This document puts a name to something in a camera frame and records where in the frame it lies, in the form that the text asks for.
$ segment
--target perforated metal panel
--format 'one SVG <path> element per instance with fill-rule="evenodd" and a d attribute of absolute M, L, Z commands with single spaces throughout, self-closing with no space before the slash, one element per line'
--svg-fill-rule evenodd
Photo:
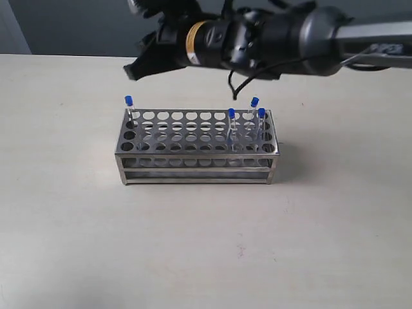
<path fill-rule="evenodd" d="M 226 110 L 136 109 L 133 121 L 126 111 L 115 153 L 122 182 L 272 183 L 279 149 L 271 112 L 261 129 L 246 110 L 236 123 L 232 142 Z"/>

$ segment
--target blue test tube cap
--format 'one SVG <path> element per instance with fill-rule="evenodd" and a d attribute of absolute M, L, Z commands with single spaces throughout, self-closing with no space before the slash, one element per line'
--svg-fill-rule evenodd
<path fill-rule="evenodd" d="M 124 97 L 124 100 L 125 100 L 127 106 L 129 106 L 129 107 L 133 106 L 133 98 L 131 97 L 131 95 L 126 95 Z"/>
<path fill-rule="evenodd" d="M 258 106 L 259 104 L 259 98 L 254 97 L 252 99 L 252 102 L 250 103 L 250 106 L 252 106 L 253 108 L 255 108 L 256 106 Z"/>
<path fill-rule="evenodd" d="M 234 111 L 233 108 L 229 108 L 228 113 L 229 113 L 229 118 L 230 119 L 233 119 L 235 117 L 235 111 Z"/>
<path fill-rule="evenodd" d="M 259 108 L 257 110 L 257 114 L 259 115 L 259 118 L 264 118 L 266 115 L 266 110 L 264 108 Z"/>

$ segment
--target sticker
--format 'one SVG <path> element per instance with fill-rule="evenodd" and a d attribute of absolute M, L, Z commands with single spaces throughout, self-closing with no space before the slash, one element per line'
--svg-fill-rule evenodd
<path fill-rule="evenodd" d="M 192 26 L 192 28 L 189 30 L 187 33 L 186 37 L 186 54 L 187 58 L 192 64 L 195 64 L 197 66 L 200 65 L 200 61 L 198 56 L 196 56 L 196 53 L 194 52 L 194 39 L 196 38 L 196 34 L 198 33 L 198 30 L 200 27 L 206 23 L 207 21 L 200 21 Z"/>

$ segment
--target small vial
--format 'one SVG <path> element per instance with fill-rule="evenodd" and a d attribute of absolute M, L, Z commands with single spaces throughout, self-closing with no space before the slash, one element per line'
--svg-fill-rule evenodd
<path fill-rule="evenodd" d="M 228 114 L 229 114 L 229 131 L 227 133 L 227 140 L 229 142 L 234 142 L 236 141 L 236 131 L 238 130 L 236 128 L 235 110 L 233 108 L 229 108 Z"/>
<path fill-rule="evenodd" d="M 264 108 L 259 108 L 257 111 L 257 115 L 259 117 L 259 124 L 257 125 L 257 130 L 261 131 L 263 130 L 263 124 L 265 123 L 266 110 Z"/>
<path fill-rule="evenodd" d="M 259 98 L 254 97 L 252 102 L 250 103 L 250 107 L 247 110 L 246 119 L 248 120 L 248 124 L 246 126 L 246 130 L 250 131 L 250 126 L 252 125 L 252 121 L 256 114 L 256 107 L 259 104 Z"/>
<path fill-rule="evenodd" d="M 133 121 L 133 110 L 135 109 L 135 106 L 133 105 L 133 98 L 131 97 L 131 95 L 126 95 L 124 97 L 124 101 L 126 102 L 129 119 L 130 121 Z"/>

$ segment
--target table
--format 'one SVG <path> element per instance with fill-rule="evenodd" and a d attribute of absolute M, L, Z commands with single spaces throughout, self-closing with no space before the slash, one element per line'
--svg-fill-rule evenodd
<path fill-rule="evenodd" d="M 132 59 L 0 55 L 0 308 L 408 308 L 412 71 L 127 79 Z M 114 148 L 140 108 L 277 122 L 273 185 L 132 185 Z"/>

